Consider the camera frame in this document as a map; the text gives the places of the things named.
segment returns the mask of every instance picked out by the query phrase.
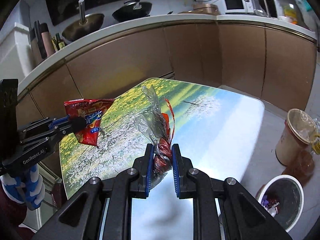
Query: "microwave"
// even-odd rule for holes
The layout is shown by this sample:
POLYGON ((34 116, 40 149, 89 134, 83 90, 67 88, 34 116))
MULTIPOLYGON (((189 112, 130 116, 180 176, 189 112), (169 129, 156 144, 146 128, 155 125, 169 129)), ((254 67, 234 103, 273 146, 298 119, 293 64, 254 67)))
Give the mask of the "microwave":
POLYGON ((223 0, 223 10, 225 13, 251 13, 256 10, 263 10, 258 0, 223 0))

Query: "blue and white glove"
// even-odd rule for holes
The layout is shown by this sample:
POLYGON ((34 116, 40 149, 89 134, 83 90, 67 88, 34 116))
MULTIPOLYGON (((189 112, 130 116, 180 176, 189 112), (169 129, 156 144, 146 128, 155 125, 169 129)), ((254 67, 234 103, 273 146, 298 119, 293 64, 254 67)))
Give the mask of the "blue and white glove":
POLYGON ((38 208, 45 193, 43 178, 39 174, 38 164, 26 171, 24 176, 24 182, 22 182, 20 177, 12 178, 9 174, 2 175, 0 179, 4 192, 12 201, 23 204, 25 201, 17 190, 18 187, 21 187, 24 189, 26 202, 30 202, 34 208, 38 208))

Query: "metal screw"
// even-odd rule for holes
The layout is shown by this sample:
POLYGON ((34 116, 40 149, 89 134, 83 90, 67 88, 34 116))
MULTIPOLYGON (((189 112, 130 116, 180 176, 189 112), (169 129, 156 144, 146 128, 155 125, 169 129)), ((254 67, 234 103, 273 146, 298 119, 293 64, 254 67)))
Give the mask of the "metal screw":
POLYGON ((229 184, 229 185, 234 185, 234 184, 236 184, 236 179, 234 179, 234 178, 227 178, 227 183, 229 184))
POLYGON ((192 175, 196 175, 196 174, 199 173, 199 170, 196 169, 196 168, 191 168, 191 169, 189 169, 189 172, 190 172, 192 175))
POLYGON ((127 173, 129 175, 134 175, 137 173, 137 170, 135 168, 129 168, 129 169, 127 169, 127 173))
POLYGON ((98 177, 92 177, 89 179, 90 184, 97 184, 99 182, 98 177))

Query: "blue label on snack bag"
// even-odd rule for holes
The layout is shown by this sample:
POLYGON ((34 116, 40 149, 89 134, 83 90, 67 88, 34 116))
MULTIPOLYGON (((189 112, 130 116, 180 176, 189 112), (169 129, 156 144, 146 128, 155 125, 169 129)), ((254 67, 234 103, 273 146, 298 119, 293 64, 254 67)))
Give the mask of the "blue label on snack bag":
POLYGON ((84 118, 85 118, 86 124, 88 125, 90 123, 93 123, 94 121, 101 119, 101 117, 102 117, 102 111, 99 110, 98 112, 94 112, 86 115, 84 118))
POLYGON ((90 133, 95 133, 95 132, 99 132, 99 127, 95 127, 90 130, 90 133))

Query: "glossy tabletop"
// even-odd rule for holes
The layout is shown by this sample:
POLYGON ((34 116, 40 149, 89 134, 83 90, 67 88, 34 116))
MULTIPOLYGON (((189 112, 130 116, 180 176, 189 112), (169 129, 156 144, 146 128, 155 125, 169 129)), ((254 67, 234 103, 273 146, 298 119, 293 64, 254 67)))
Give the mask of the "glossy tabletop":
MULTIPOLYGON (((176 80, 151 78, 119 96, 101 120, 98 146, 79 144, 73 134, 60 143, 62 176, 70 198, 89 178, 115 177, 143 156, 147 138, 133 120, 149 102, 141 91, 153 84, 161 111, 173 120, 164 98, 173 108, 176 130, 172 143, 195 168, 211 178, 241 181, 253 153, 264 113, 261 101, 233 92, 176 80)), ((192 239, 192 200, 175 195, 173 174, 151 190, 146 200, 132 201, 132 240, 192 239)))

